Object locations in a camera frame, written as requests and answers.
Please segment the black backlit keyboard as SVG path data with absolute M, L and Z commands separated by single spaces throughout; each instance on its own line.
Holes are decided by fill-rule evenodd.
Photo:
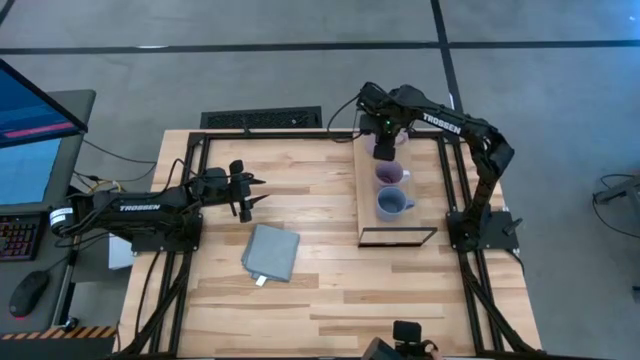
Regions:
M 40 213 L 0 216 L 0 262 L 34 260 L 42 229 Z

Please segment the white box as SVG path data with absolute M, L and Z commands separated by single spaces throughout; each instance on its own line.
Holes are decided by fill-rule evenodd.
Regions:
M 131 267 L 134 259 L 131 243 L 111 234 L 109 236 L 108 268 L 119 270 Z

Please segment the purple and cream ribbed mug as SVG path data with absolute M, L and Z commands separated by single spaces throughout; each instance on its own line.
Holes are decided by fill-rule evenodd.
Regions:
M 374 171 L 375 182 L 379 189 L 386 187 L 403 188 L 411 178 L 411 172 L 397 162 L 379 162 Z

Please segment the folded grey towel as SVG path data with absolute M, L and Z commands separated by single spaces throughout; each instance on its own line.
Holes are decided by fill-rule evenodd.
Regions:
M 300 242 L 300 235 L 275 227 L 255 226 L 241 258 L 255 285 L 269 280 L 289 282 Z

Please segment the yellow-black hazard tape strip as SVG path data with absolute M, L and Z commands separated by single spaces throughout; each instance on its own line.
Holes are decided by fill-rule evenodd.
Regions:
M 0 335 L 0 341 L 48 340 L 48 339 L 96 339 L 112 338 L 116 334 L 114 326 L 78 327 L 69 332 L 62 328 L 50 328 L 42 332 L 7 333 Z

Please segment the tilted computer monitor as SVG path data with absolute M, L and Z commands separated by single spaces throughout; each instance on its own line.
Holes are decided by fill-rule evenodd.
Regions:
M 77 116 L 0 59 L 0 148 L 87 131 Z

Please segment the grey side desk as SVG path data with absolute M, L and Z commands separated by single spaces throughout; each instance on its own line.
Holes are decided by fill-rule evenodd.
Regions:
M 42 236 L 34 260 L 0 262 L 0 334 L 42 332 L 52 327 L 75 326 L 77 320 L 69 316 L 73 262 L 77 249 L 69 239 L 61 240 L 49 227 L 49 216 L 43 212 L 0 211 L 2 215 L 40 213 L 43 217 Z M 35 309 L 24 318 L 9 313 L 9 299 L 17 285 L 33 271 L 47 271 L 49 284 Z

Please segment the black stand legs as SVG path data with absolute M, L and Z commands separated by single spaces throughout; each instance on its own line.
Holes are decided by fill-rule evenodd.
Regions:
M 623 181 L 616 185 L 609 185 L 606 182 L 608 178 L 623 178 Z M 640 223 L 640 174 L 623 174 L 623 173 L 606 174 L 601 176 L 599 178 L 599 181 L 605 187 L 605 190 L 594 193 L 592 195 L 591 204 L 596 217 L 606 227 L 613 230 L 614 232 L 617 232 L 619 234 L 629 236 L 632 238 L 640 239 L 640 234 L 627 232 L 610 225 L 600 215 L 597 208 L 598 205 L 607 205 L 614 199 L 627 198 L 631 205 L 634 219 Z

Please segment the plain lavender mug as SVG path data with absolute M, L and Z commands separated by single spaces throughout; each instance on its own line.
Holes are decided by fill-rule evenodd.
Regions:
M 365 138 L 365 150 L 369 155 L 372 155 L 374 153 L 374 148 L 376 146 L 376 135 L 369 134 L 369 135 L 365 135 L 364 138 Z M 394 146 L 395 147 L 402 146 L 408 141 L 409 141 L 408 133 L 406 131 L 401 131 L 395 138 Z

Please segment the grey-blue faceted mug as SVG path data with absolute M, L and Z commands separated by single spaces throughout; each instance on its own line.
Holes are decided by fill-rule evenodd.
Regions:
M 399 187 L 383 187 L 376 195 L 376 217 L 381 221 L 394 221 L 414 206 L 415 201 Z

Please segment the grey-framed computer monitor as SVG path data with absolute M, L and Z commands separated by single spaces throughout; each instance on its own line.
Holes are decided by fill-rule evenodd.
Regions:
M 47 94 L 89 125 L 94 90 Z M 85 134 L 0 148 L 0 211 L 37 212 L 61 200 Z

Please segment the black computer mouse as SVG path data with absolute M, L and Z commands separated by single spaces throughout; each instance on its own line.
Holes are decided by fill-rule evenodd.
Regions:
M 47 271 L 29 273 L 15 288 L 9 299 L 9 313 L 14 318 L 24 318 L 36 307 L 49 284 Z

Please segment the black aluminium rig frame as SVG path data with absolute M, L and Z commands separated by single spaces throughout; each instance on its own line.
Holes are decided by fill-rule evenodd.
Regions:
M 361 358 L 396 320 L 416 322 L 443 355 L 542 355 L 526 284 L 507 250 L 461 253 L 446 214 L 471 203 L 478 174 L 465 141 L 411 134 L 415 208 L 438 232 L 420 247 L 360 247 L 350 131 L 170 130 L 154 185 L 179 184 L 242 160 L 254 185 L 252 220 L 227 206 L 200 210 L 195 251 L 140 252 L 112 360 Z M 258 224 L 300 235 L 289 282 L 255 285 L 241 263 Z

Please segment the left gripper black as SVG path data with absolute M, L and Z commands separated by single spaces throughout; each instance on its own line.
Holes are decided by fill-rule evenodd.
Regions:
M 248 199 L 251 195 L 250 185 L 265 184 L 264 180 L 257 179 L 244 171 L 242 160 L 234 160 L 229 165 L 228 184 L 220 188 L 206 187 L 203 181 L 200 189 L 200 198 L 204 206 L 217 206 L 228 204 L 234 216 L 238 216 L 241 223 L 252 220 L 251 209 L 259 201 L 268 197 L 268 194 Z

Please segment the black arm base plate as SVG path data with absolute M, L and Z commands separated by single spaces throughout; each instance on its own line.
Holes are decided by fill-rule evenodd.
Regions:
M 155 233 L 134 236 L 130 243 L 133 252 L 189 252 L 199 248 L 200 235 Z
M 461 253 L 485 249 L 512 251 L 519 248 L 516 228 L 522 223 L 522 219 L 514 220 L 510 212 L 491 212 L 488 221 L 481 226 L 480 235 L 476 238 L 467 235 L 463 230 L 462 219 L 462 212 L 446 214 L 451 247 L 456 251 Z

